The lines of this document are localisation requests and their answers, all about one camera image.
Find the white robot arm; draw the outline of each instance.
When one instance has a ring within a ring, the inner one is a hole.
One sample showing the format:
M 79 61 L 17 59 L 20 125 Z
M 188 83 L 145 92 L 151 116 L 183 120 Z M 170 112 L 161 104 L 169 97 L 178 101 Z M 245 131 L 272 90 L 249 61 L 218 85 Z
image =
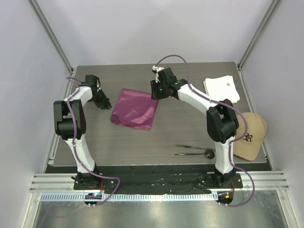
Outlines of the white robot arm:
M 72 118 L 69 116 L 71 113 L 69 112 L 67 101 L 70 102 L 76 119 L 77 136 L 75 139 L 75 148 L 77 155 L 73 148 L 74 124 Z M 86 75 L 85 81 L 76 88 L 73 94 L 64 100 L 54 102 L 55 132 L 69 145 L 77 163 L 77 176 L 73 179 L 87 185 L 99 183 L 98 178 L 88 172 L 88 170 L 90 170 L 91 172 L 99 174 L 95 161 L 91 157 L 87 147 L 85 138 L 86 119 L 83 106 L 91 101 L 100 109 L 109 109 L 111 107 L 109 99 L 100 88 L 99 78 L 94 75 Z
M 215 173 L 217 172 L 220 177 L 219 182 L 229 181 L 235 173 L 229 161 L 228 145 L 230 141 L 235 139 L 236 129 L 238 128 L 236 114 L 230 110 L 228 111 L 226 107 L 210 102 L 211 97 L 193 86 L 190 89 L 185 79 L 177 80 L 170 68 L 154 66 L 152 70 L 156 73 L 156 79 L 151 81 L 152 99 L 159 100 L 173 96 L 178 100 L 189 103 L 207 116 L 207 131 L 215 141 L 217 155 Z M 222 102 L 232 105 L 227 99 Z

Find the gray tabletop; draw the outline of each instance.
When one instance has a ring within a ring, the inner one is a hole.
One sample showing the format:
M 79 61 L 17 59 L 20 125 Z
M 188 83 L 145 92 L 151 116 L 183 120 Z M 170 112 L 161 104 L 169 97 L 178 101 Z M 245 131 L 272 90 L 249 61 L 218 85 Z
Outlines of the gray tabletop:
M 187 78 L 184 64 L 164 64 L 171 67 L 178 79 Z M 128 88 L 151 92 L 150 81 L 155 79 L 152 64 L 80 66 L 76 78 L 84 80 L 93 74 L 100 78 L 101 88 L 114 107 L 121 89 Z M 205 78 L 231 75 L 234 78 L 240 101 L 234 106 L 242 112 L 249 112 L 244 89 L 235 63 L 191 63 L 191 83 L 204 91 Z M 209 138 L 206 117 L 189 104 L 172 97 L 159 102 L 150 131 L 115 125 L 110 121 L 112 110 L 97 109 L 94 103 L 87 103 L 84 112 L 87 123 L 85 133 L 90 153 L 97 165 L 148 165 L 148 164 L 211 164 L 216 159 L 204 155 L 176 156 L 175 153 L 200 152 L 194 149 L 176 147 L 175 144 L 215 148 Z M 266 162 L 263 150 L 254 161 L 234 156 L 235 163 Z M 76 162 L 68 145 L 59 140 L 54 166 L 75 166 Z

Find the folded white cloth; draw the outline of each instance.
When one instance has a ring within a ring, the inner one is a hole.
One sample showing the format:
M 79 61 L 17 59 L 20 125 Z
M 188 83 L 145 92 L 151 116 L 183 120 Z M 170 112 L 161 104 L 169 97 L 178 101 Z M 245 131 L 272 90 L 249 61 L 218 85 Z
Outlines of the folded white cloth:
M 204 81 L 206 94 L 217 101 L 229 99 L 232 103 L 239 101 L 239 94 L 233 82 L 232 76 L 219 78 L 206 78 Z

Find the purple cloth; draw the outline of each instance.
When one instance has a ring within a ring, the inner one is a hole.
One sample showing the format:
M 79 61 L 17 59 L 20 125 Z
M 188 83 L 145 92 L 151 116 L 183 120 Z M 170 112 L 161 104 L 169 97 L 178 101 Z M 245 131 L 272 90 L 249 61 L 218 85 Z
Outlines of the purple cloth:
M 157 104 L 158 100 L 152 100 L 149 93 L 122 89 L 111 121 L 122 126 L 150 130 Z

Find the gray wall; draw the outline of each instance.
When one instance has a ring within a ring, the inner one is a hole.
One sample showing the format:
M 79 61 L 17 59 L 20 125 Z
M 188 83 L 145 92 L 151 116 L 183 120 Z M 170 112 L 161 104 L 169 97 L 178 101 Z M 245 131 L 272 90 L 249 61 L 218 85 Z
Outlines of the gray wall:
M 26 0 L 0 1 L 0 31 L 0 226 L 19 228 L 68 72 Z
M 271 0 L 38 0 L 73 66 L 238 62 Z M 180 62 L 176 58 L 170 62 Z
M 270 161 L 284 171 L 302 223 L 303 10 L 303 0 L 282 1 L 244 68 L 254 110 L 268 123 L 265 143 Z

